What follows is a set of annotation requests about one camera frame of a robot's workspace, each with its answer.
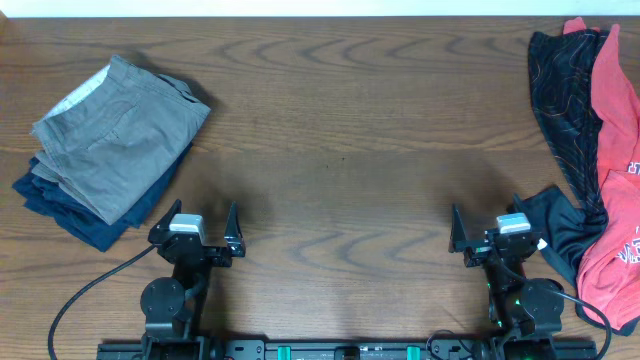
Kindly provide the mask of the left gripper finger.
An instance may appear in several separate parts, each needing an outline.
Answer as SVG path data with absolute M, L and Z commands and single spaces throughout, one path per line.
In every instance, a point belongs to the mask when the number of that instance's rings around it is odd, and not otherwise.
M 229 215 L 226 222 L 224 239 L 228 246 L 243 246 L 244 237 L 238 218 L 237 204 L 233 202 L 230 206 Z
M 173 218 L 181 212 L 182 201 L 176 199 L 170 209 L 161 217 L 161 219 L 150 229 L 150 235 L 156 235 L 169 230 L 169 226 Z

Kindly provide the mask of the red printed t-shirt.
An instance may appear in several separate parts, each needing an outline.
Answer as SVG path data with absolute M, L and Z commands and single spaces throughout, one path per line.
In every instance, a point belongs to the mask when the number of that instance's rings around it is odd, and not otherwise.
M 591 103 L 603 121 L 598 135 L 598 185 L 608 225 L 584 253 L 579 297 L 628 336 L 639 323 L 639 96 L 619 62 L 615 24 L 596 57 Z

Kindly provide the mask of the black cycling jersey orange lines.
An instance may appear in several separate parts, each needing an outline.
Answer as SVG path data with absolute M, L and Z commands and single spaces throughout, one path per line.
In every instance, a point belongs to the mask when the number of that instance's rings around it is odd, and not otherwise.
M 579 205 L 552 185 L 527 198 L 527 218 L 546 242 L 544 259 L 571 285 L 584 253 L 608 225 L 597 171 L 603 121 L 591 103 L 592 71 L 608 35 L 592 29 L 559 36 L 536 32 L 528 48 L 532 112 Z

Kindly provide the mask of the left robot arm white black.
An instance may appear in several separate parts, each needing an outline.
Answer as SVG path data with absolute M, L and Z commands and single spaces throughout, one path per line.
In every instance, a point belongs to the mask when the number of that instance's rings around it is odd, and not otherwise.
M 148 241 L 173 266 L 172 275 L 150 282 L 140 298 L 145 315 L 144 359 L 223 359 L 216 338 L 199 333 L 214 268 L 229 268 L 246 255 L 237 205 L 230 206 L 224 246 L 206 243 L 203 217 L 181 211 L 177 200 L 154 225 Z

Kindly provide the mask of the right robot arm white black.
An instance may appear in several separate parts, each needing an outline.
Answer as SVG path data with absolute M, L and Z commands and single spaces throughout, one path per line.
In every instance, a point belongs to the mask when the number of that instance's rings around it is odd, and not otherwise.
M 498 331 L 460 347 L 471 359 L 554 357 L 553 334 L 562 328 L 564 301 L 559 283 L 529 279 L 523 264 L 538 250 L 540 234 L 523 213 L 496 218 L 481 239 L 468 236 L 460 210 L 452 206 L 451 253 L 461 253 L 468 268 L 483 269 L 489 297 L 489 320 Z

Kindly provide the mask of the folded navy blue garment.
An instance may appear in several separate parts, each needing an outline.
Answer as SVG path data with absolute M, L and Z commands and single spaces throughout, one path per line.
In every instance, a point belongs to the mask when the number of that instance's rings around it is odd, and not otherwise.
M 106 252 L 128 228 L 139 228 L 144 223 L 191 147 L 192 144 L 189 143 L 168 170 L 112 225 L 65 193 L 58 184 L 33 174 L 31 170 L 39 164 L 35 157 L 29 161 L 29 172 L 16 180 L 12 188 L 25 198 L 25 208 L 52 217 L 61 228 L 74 237 L 101 252 Z

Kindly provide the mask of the folded grey trousers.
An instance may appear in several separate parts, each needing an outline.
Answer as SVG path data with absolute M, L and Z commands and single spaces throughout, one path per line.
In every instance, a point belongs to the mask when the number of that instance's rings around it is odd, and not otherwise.
M 113 224 L 177 160 L 209 113 L 184 82 L 114 55 L 34 124 L 42 149 L 33 172 Z

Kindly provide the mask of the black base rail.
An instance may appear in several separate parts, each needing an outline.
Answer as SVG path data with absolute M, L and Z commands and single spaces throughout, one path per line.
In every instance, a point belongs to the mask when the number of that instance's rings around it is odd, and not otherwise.
M 433 338 L 420 342 L 265 342 L 233 340 L 183 343 L 101 344 L 97 360 L 428 360 L 428 359 L 594 359 L 592 341 L 511 341 L 503 348 L 486 341 Z

